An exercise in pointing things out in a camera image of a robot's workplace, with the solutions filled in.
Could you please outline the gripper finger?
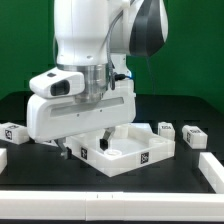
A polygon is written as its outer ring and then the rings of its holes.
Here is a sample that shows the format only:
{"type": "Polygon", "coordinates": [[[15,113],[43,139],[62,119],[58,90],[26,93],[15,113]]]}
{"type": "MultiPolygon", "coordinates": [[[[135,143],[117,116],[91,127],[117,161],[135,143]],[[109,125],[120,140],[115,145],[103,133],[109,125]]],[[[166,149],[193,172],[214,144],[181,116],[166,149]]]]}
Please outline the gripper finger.
{"type": "Polygon", "coordinates": [[[64,159],[70,159],[71,158],[71,149],[65,146],[66,139],[65,138],[60,138],[56,139],[55,143],[57,146],[62,150],[61,156],[64,159]]]}
{"type": "Polygon", "coordinates": [[[114,127],[109,127],[105,129],[103,137],[100,139],[100,148],[106,150],[109,147],[109,142],[115,133],[114,127]]]}

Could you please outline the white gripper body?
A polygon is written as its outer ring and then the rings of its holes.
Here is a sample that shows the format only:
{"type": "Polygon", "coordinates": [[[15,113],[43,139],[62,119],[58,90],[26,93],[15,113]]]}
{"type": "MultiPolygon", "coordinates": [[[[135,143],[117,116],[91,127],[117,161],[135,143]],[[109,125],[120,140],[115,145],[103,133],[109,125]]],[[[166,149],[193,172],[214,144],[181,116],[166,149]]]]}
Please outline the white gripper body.
{"type": "Polygon", "coordinates": [[[136,116],[134,82],[116,82],[97,103],[75,98],[44,99],[32,95],[27,106],[27,130],[37,142],[65,138],[132,122],[136,116]]]}

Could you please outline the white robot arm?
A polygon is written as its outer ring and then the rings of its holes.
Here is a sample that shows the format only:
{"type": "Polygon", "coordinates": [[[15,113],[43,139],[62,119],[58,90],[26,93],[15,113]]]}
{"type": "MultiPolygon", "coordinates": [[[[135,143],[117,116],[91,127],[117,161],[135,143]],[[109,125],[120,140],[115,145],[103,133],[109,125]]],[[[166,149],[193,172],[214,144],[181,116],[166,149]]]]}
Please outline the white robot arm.
{"type": "Polygon", "coordinates": [[[155,54],[168,19],[163,0],[54,0],[54,32],[55,67],[29,82],[27,129],[68,158],[67,137],[102,129],[106,145],[116,126],[134,120],[125,58],[155,54]]]}

